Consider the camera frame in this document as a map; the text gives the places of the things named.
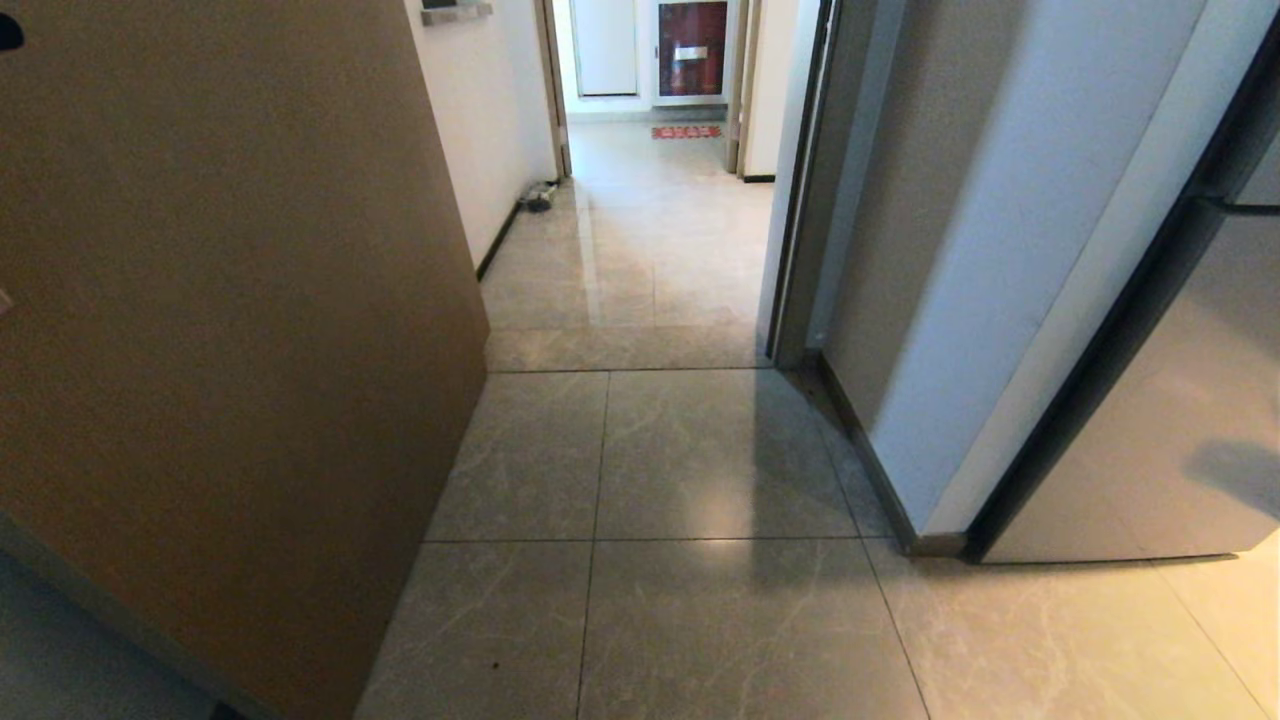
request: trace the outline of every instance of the stainless steel refrigerator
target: stainless steel refrigerator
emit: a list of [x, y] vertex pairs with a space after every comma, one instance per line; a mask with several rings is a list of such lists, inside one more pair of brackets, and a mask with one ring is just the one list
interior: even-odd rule
[[970, 529], [979, 561], [1217, 555], [1280, 524], [1277, 28]]

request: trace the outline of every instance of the red doormat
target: red doormat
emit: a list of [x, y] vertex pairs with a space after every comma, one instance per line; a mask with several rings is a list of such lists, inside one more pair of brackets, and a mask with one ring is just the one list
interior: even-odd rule
[[700, 140], [719, 137], [719, 126], [667, 126], [653, 128], [654, 140]]

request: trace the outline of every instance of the tiled floor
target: tiled floor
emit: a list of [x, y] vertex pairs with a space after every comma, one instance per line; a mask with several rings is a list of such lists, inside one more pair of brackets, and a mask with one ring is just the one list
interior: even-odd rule
[[493, 375], [358, 717], [1276, 717], [1276, 538], [904, 559], [806, 387]]
[[1277, 720], [1277, 537], [902, 557], [813, 379], [724, 369], [759, 363], [767, 192], [634, 129], [575, 128], [572, 202], [485, 282], [490, 365], [520, 372], [489, 378], [357, 717]]
[[723, 138], [573, 126], [573, 179], [521, 213], [483, 283], [492, 370], [754, 368], [773, 186]]

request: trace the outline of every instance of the hallway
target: hallway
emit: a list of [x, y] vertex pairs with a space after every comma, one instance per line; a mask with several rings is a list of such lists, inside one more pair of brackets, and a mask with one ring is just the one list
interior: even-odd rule
[[773, 184], [726, 173], [723, 137], [655, 124], [571, 127], [573, 179], [516, 217], [481, 286], [490, 370], [762, 364]]
[[492, 374], [358, 717], [1276, 719], [1276, 537], [902, 557], [820, 384], [756, 352], [769, 186], [646, 133], [575, 127], [490, 268]]

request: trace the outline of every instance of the shelf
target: shelf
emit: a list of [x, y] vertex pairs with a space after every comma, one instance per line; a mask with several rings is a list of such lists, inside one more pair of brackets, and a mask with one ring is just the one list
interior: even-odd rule
[[493, 5], [489, 3], [463, 3], [449, 8], [424, 8], [422, 26], [433, 27], [463, 20], [477, 20], [492, 14]]

